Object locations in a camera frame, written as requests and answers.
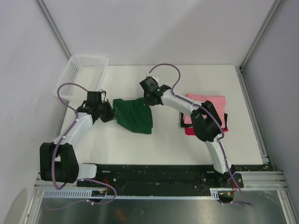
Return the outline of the aluminium frame post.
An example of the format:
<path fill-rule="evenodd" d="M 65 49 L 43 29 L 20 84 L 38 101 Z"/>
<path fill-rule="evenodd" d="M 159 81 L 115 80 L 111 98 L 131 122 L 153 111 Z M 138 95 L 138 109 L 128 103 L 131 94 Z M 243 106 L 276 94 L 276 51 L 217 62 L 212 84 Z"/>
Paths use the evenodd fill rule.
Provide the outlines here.
<path fill-rule="evenodd" d="M 45 2 L 43 0 L 35 0 L 35 3 L 40 10 L 44 20 L 46 21 L 47 25 L 49 26 L 54 38 L 56 39 L 56 42 L 58 43 L 62 53 L 64 56 L 69 60 L 71 57 L 71 53 L 69 48 L 67 47 L 66 42 L 64 41 L 48 7 L 46 6 Z"/>
<path fill-rule="evenodd" d="M 242 60 L 242 63 L 239 66 L 240 70 L 245 69 L 246 65 L 248 64 L 251 57 L 254 55 L 255 51 L 257 50 L 262 39 L 266 35 L 268 29 L 270 28 L 271 24 L 273 23 L 275 17 L 277 16 L 277 14 L 280 11 L 280 8 L 284 4 L 284 2 L 285 2 L 285 0 L 275 0 L 273 2 L 272 6 L 269 9 L 269 12 L 267 13 L 264 21 L 262 22 L 260 29 L 257 32 L 257 35 L 255 36 L 249 50 L 247 51 L 244 59 Z"/>

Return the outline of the green t shirt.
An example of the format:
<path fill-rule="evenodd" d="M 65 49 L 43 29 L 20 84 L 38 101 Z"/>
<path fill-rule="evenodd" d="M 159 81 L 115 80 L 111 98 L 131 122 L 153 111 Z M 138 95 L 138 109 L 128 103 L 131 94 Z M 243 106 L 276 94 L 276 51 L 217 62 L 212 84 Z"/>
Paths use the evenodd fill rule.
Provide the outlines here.
<path fill-rule="evenodd" d="M 150 107 L 144 104 L 143 98 L 114 99 L 113 108 L 118 125 L 133 133 L 152 134 L 152 112 Z"/>

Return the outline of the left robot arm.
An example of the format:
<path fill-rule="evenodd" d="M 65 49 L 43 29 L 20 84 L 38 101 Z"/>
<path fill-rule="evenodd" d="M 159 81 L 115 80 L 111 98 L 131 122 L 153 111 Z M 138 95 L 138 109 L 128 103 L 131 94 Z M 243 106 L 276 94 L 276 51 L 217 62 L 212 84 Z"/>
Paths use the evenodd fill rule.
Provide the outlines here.
<path fill-rule="evenodd" d="M 74 149 L 83 135 L 97 120 L 106 123 L 114 120 L 116 115 L 108 100 L 104 102 L 83 104 L 75 110 L 71 125 L 50 143 L 40 146 L 40 176 L 43 181 L 74 183 L 87 179 L 92 186 L 103 182 L 103 174 L 91 163 L 78 163 Z"/>

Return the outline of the left aluminium frame post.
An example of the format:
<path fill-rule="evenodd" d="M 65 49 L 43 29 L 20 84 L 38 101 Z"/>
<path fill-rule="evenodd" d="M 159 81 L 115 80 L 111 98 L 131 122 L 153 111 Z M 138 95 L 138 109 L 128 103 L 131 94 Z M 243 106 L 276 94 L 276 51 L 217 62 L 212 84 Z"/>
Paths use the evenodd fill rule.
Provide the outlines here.
<path fill-rule="evenodd" d="M 49 26 L 54 38 L 56 39 L 56 42 L 58 43 L 62 53 L 64 56 L 69 60 L 71 57 L 71 53 L 69 48 L 67 47 L 66 42 L 64 41 L 48 7 L 46 6 L 45 2 L 43 0 L 35 0 L 35 3 L 40 10 L 44 20 L 46 21 L 47 25 Z"/>

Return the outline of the black t shirt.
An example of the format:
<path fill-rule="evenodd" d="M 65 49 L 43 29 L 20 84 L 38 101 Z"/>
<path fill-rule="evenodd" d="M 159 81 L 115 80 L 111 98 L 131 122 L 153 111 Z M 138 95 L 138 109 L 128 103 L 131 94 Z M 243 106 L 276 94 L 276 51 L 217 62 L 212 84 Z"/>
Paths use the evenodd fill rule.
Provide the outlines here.
<path fill-rule="evenodd" d="M 185 121 L 185 119 L 186 119 L 185 115 L 183 113 L 180 113 L 180 127 L 182 127 L 182 128 L 190 128 L 190 127 L 192 127 L 192 123 L 187 123 Z M 228 120 L 228 114 L 224 113 L 224 122 L 222 124 L 224 124 L 225 126 L 222 128 L 223 130 L 228 129 L 227 120 Z"/>

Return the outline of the white plastic basket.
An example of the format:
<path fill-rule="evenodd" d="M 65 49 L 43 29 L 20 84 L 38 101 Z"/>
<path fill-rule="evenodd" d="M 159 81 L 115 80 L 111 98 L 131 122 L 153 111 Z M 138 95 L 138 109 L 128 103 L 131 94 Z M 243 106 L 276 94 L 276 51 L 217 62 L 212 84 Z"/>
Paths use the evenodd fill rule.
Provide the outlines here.
<path fill-rule="evenodd" d="M 89 91 L 101 89 L 108 62 L 109 59 L 105 56 L 71 56 L 58 79 L 53 95 L 57 96 L 59 86 L 70 83 L 70 85 L 60 89 L 60 97 L 68 101 L 86 99 L 87 92 L 74 84 L 78 84 Z"/>

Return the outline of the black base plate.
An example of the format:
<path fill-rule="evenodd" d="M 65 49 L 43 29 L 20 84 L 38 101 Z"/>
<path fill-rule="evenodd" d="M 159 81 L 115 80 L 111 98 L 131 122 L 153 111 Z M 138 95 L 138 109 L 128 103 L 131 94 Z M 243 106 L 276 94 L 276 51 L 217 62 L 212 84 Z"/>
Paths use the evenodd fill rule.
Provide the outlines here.
<path fill-rule="evenodd" d="M 97 165 L 94 178 L 122 195 L 195 196 L 211 188 L 243 188 L 241 174 L 232 168 L 220 174 L 212 165 Z"/>

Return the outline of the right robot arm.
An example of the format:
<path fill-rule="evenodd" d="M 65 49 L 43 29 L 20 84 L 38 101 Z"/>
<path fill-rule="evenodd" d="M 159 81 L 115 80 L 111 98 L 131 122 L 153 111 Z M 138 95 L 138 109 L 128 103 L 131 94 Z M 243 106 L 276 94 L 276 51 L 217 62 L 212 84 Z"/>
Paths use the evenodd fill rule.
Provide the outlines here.
<path fill-rule="evenodd" d="M 215 181 L 220 187 L 227 187 L 233 180 L 229 173 L 232 167 L 222 139 L 224 132 L 221 128 L 219 116 L 210 101 L 204 103 L 187 97 L 173 94 L 171 90 L 144 91 L 146 105 L 164 105 L 171 107 L 191 118 L 195 136 L 206 144 L 212 157 L 216 174 Z"/>

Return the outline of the right aluminium frame post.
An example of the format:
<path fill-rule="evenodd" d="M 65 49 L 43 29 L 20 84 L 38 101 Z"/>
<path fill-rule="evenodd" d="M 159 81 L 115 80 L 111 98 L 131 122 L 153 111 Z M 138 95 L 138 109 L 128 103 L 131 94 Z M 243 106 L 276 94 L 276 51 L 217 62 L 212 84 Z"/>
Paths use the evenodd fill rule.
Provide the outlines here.
<path fill-rule="evenodd" d="M 284 2 L 285 2 L 285 0 L 275 0 L 273 2 L 272 6 L 269 9 L 269 12 L 267 13 L 264 21 L 262 22 L 260 29 L 257 32 L 257 35 L 255 36 L 249 50 L 247 51 L 244 59 L 242 60 L 242 63 L 239 66 L 240 70 L 245 69 L 246 65 L 248 64 L 251 57 L 254 55 L 255 51 L 257 50 L 262 39 L 266 35 L 268 29 L 270 28 L 271 24 L 273 23 L 275 17 L 277 16 L 277 14 L 280 11 L 280 8 L 284 4 Z"/>

